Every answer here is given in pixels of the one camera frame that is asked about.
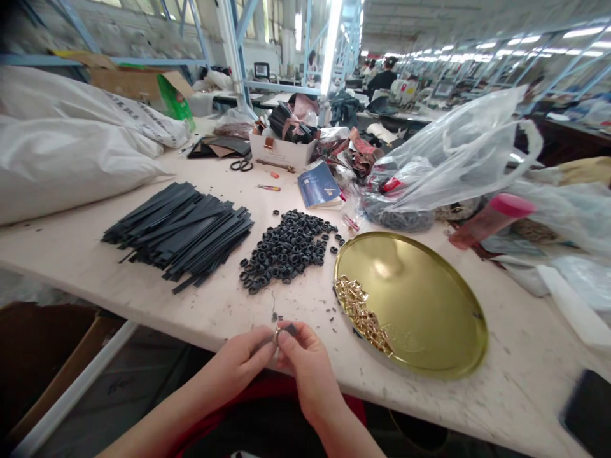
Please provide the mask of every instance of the pink bottle cap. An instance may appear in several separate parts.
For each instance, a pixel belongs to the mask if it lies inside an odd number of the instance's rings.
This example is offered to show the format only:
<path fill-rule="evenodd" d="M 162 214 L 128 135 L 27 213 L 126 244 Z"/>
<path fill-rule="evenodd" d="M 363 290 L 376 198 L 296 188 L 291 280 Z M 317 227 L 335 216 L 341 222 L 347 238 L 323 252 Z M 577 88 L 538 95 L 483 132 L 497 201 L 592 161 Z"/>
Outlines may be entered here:
<path fill-rule="evenodd" d="M 514 196 L 513 194 L 499 194 L 490 201 L 490 206 L 511 218 L 525 218 L 531 213 L 537 211 L 535 204 L 524 198 Z"/>

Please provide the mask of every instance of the round metal tray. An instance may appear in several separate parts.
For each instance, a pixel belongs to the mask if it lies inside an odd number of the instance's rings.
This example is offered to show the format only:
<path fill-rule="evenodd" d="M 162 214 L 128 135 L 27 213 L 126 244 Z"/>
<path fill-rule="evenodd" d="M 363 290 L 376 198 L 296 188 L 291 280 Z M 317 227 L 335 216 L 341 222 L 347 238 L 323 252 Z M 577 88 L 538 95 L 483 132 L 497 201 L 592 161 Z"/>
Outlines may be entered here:
<path fill-rule="evenodd" d="M 334 280 L 342 275 L 369 294 L 367 309 L 393 343 L 393 363 L 441 379 L 465 377 L 482 363 L 488 347 L 482 309 L 435 251 L 403 235 L 364 233 L 339 251 Z"/>

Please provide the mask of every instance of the booklet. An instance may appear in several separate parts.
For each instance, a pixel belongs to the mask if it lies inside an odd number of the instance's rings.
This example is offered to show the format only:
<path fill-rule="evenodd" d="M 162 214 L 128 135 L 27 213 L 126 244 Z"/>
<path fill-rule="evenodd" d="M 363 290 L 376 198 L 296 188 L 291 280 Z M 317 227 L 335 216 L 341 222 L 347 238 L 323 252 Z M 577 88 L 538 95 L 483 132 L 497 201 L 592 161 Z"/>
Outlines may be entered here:
<path fill-rule="evenodd" d="M 308 166 L 297 179 L 307 208 L 330 208 L 342 205 L 341 190 L 326 162 L 319 160 Z"/>

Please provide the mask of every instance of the ceiling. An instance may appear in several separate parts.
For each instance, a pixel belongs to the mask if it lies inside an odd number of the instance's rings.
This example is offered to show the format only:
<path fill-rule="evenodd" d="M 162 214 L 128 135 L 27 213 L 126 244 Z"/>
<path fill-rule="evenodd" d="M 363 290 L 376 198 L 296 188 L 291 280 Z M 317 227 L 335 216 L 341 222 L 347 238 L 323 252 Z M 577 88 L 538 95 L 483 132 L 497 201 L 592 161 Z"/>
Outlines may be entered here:
<path fill-rule="evenodd" d="M 611 17 L 608 0 L 365 0 L 361 49 L 406 53 L 571 29 Z"/>

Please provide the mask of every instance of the smartphone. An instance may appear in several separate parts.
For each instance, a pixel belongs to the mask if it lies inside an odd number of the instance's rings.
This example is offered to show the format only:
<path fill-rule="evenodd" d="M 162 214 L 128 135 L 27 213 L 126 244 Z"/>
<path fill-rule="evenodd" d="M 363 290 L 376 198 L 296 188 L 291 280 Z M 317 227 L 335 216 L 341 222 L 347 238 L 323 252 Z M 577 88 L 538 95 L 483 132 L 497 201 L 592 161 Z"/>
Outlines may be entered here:
<path fill-rule="evenodd" d="M 596 372 L 583 372 L 559 420 L 593 458 L 611 457 L 611 383 Z"/>

